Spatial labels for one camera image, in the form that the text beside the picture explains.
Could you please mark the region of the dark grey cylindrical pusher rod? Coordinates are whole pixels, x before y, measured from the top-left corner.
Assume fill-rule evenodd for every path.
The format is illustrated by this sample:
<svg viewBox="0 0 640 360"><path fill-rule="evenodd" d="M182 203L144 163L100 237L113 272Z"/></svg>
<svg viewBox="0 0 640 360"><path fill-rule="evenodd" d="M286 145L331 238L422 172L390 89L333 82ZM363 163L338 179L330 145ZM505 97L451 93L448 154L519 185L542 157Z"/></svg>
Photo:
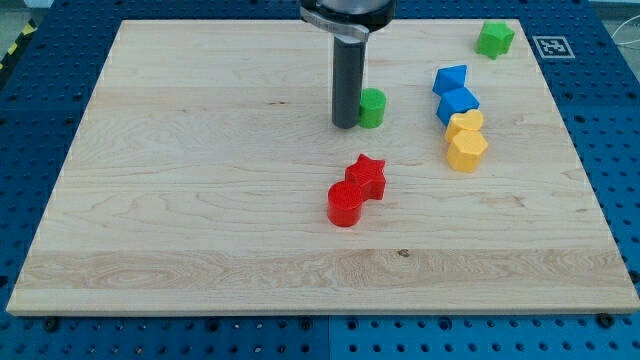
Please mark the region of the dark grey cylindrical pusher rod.
<svg viewBox="0 0 640 360"><path fill-rule="evenodd" d="M332 123L350 129L359 122L366 43L335 36L333 43Z"/></svg>

